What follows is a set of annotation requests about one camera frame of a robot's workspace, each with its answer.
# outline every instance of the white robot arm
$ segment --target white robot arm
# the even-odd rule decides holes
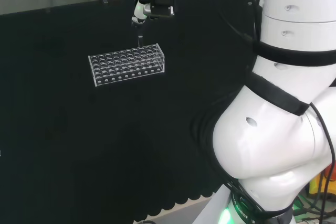
[[[267,55],[272,51],[264,50],[253,68],[256,78],[262,77],[263,84],[267,84],[265,89],[275,86],[303,104],[313,102],[333,146],[336,88],[329,86],[336,78],[335,3],[336,0],[265,0],[260,41],[268,48],[283,49],[275,53],[276,57],[288,53],[289,60],[288,64],[270,60],[276,57]],[[291,57],[297,60],[293,65]],[[319,59],[320,64],[311,66],[309,60]],[[301,114],[291,113],[275,105],[275,98],[265,100],[272,95],[260,94],[258,87],[252,87],[244,86],[216,123],[213,148],[221,167],[239,179],[255,202],[265,211],[280,211],[290,207],[299,191],[330,165],[331,151],[312,108]],[[236,201],[229,204],[234,223],[253,223],[254,217],[245,218],[248,215],[237,209]],[[295,223],[294,218],[287,220]]]

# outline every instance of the black joint band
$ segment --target black joint band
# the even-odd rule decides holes
[[[254,41],[253,52],[265,59],[292,66],[323,67],[336,64],[336,50],[322,52],[295,51]]]
[[[309,104],[301,102],[296,97],[253,72],[247,76],[245,86],[264,100],[291,114],[301,116],[309,108]]]

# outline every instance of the green led light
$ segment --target green led light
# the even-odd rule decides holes
[[[229,212],[229,209],[225,209],[222,214],[220,215],[218,224],[229,224],[231,221],[231,214]]]

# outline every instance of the red object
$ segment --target red object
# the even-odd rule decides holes
[[[331,169],[331,165],[329,165],[325,170],[324,170],[324,176],[327,178],[328,175],[329,175],[329,171]],[[331,174],[331,178],[330,178],[331,181],[335,181],[336,180],[336,165],[334,167],[334,170],[332,171],[332,174]]]

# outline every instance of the yellow object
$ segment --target yellow object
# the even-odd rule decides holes
[[[309,183],[309,194],[317,194],[319,190],[319,182],[320,182],[320,174],[313,178]],[[324,187],[326,184],[326,178],[323,176],[322,178],[322,188],[321,192],[324,192]],[[336,196],[336,181],[330,181],[328,185],[328,194],[333,194]]]

